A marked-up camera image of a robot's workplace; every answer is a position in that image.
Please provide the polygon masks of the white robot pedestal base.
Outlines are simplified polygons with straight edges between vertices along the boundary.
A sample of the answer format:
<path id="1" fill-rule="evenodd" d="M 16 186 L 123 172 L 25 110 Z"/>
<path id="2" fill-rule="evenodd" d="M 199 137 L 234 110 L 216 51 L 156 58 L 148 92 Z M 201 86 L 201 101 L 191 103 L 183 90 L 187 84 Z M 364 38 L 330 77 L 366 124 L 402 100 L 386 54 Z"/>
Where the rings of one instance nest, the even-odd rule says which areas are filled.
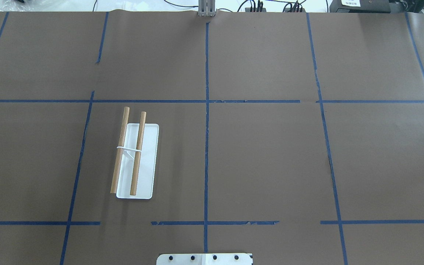
<path id="1" fill-rule="evenodd" d="M 249 253 L 192 253 L 161 254 L 157 265 L 253 265 L 254 259 Z"/>

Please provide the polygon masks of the white towel rack with wooden bars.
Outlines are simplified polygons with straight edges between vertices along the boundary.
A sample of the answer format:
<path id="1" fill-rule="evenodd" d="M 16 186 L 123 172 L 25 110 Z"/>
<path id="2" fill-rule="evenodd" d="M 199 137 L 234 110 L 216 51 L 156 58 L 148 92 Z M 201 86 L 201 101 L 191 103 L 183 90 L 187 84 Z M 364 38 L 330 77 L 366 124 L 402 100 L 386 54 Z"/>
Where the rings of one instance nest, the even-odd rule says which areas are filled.
<path id="1" fill-rule="evenodd" d="M 119 199 L 149 200 L 153 196 L 158 154 L 159 125 L 146 123 L 146 112 L 138 123 L 129 123 L 130 108 L 123 108 L 120 135 L 110 193 Z"/>

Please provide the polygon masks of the clear plastic wrap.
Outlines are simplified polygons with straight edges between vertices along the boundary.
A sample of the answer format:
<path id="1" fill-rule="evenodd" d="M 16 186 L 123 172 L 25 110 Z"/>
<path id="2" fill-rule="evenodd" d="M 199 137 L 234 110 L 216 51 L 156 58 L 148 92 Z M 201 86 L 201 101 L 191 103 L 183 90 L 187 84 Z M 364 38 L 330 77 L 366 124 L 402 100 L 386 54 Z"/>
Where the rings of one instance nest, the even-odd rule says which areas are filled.
<path id="1" fill-rule="evenodd" d="M 99 0 L 0 0 L 0 11 L 92 12 L 97 4 Z"/>

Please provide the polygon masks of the aluminium frame post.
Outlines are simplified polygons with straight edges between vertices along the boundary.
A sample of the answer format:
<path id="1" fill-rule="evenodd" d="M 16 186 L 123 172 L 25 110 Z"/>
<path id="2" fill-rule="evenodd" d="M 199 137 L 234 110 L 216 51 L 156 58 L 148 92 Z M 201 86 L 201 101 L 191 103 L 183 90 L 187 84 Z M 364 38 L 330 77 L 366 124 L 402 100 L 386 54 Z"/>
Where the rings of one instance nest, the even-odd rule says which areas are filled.
<path id="1" fill-rule="evenodd" d="M 216 0 L 199 0 L 198 1 L 198 16 L 199 17 L 214 17 L 216 15 Z"/>

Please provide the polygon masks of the black monitor stand device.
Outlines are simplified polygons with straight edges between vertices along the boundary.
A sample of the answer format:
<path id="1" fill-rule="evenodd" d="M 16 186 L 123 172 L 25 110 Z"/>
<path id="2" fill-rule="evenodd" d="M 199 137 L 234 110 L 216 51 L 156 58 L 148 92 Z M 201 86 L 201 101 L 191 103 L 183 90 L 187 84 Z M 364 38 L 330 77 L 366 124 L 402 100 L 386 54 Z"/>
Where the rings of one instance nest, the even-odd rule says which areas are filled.
<path id="1" fill-rule="evenodd" d="M 420 13 L 424 0 L 333 0 L 330 13 Z"/>

